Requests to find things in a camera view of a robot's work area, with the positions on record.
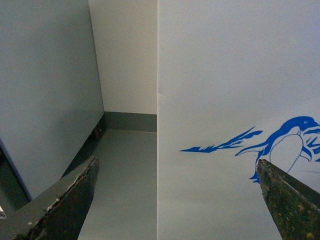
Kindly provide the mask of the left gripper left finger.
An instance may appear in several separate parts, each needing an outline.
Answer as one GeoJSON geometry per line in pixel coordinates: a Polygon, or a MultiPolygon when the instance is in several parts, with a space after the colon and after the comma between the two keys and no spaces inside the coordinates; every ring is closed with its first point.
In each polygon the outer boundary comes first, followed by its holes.
{"type": "Polygon", "coordinates": [[[99,173],[91,156],[38,197],[1,220],[2,240],[76,240],[91,207],[99,173]]]}

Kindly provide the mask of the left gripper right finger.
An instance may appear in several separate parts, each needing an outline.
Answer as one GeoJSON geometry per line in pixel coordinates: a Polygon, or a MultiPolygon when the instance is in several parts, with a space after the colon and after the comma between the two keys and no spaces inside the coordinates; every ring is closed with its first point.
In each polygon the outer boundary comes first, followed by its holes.
{"type": "Polygon", "coordinates": [[[320,194],[265,159],[257,163],[263,199],[283,240],[320,238],[320,194]]]}

